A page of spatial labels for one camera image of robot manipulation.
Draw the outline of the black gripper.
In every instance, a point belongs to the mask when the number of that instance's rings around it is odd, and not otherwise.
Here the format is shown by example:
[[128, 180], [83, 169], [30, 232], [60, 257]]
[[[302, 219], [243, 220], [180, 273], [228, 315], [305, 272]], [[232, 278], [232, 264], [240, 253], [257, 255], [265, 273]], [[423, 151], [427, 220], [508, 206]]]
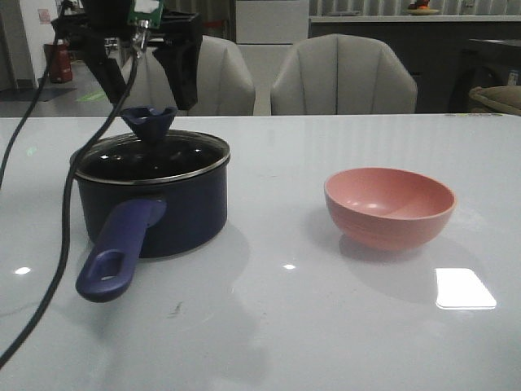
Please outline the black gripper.
[[127, 24], [131, 1], [82, 1], [82, 10], [61, 15], [51, 22], [58, 38], [69, 40], [110, 103], [116, 105], [126, 83], [117, 61], [107, 55], [105, 39], [116, 37], [144, 50], [149, 41], [161, 43], [154, 51], [169, 82], [176, 105], [190, 110], [198, 102], [197, 72], [202, 44], [203, 24], [200, 15], [171, 11], [165, 6], [158, 29]]

